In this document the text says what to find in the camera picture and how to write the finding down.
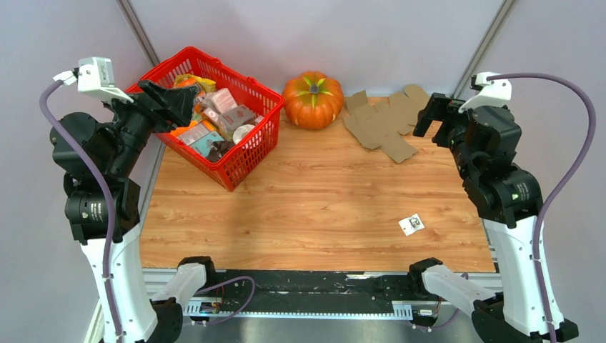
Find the brown cardboard box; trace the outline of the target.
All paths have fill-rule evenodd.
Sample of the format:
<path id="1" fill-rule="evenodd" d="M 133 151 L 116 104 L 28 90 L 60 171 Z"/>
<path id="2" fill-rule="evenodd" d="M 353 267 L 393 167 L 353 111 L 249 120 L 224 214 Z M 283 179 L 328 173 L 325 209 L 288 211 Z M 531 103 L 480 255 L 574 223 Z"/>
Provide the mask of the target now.
<path id="1" fill-rule="evenodd" d="M 428 102 L 428 93 L 414 84 L 374 105 L 369 103 L 367 93 L 360 91 L 346 98 L 349 115 L 344 124 L 364 148 L 380 149 L 394 162 L 401 163 L 417 153 L 404 136 L 415 128 L 417 115 Z"/>

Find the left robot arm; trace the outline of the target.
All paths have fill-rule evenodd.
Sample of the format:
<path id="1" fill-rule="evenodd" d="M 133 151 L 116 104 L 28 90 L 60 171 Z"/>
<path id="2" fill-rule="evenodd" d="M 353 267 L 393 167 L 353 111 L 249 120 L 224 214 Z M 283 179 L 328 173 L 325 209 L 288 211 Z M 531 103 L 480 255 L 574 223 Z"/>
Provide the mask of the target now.
<path id="1" fill-rule="evenodd" d="M 64 172 L 65 215 L 94 275 L 105 342 L 175 342 L 183 311 L 197 292 L 215 293 L 207 256 L 180 261 L 176 274 L 149 296 L 139 256 L 139 185 L 130 178 L 150 136 L 190 124 L 197 88 L 167 89 L 148 80 L 135 94 L 112 94 L 114 113 L 100 123 L 84 112 L 51 118 L 52 158 Z"/>

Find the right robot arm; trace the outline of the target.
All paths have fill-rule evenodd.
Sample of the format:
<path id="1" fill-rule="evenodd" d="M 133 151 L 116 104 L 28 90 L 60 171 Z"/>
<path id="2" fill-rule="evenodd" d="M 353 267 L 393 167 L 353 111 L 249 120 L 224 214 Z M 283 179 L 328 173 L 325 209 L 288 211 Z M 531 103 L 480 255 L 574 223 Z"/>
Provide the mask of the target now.
<path id="1" fill-rule="evenodd" d="M 440 260 L 428 258 L 409 268 L 407 288 L 417 299 L 438 296 L 465 313 L 484 342 L 566 342 L 578 326 L 563 317 L 551 286 L 537 278 L 533 231 L 542 208 L 536 178 L 513 161 L 522 130 L 504 106 L 467 109 L 462 101 L 431 95 L 418 114 L 415 136 L 432 122 L 433 142 L 452 153 L 462 186 L 475 205 L 494 247 L 502 281 L 495 292 L 458 277 Z"/>

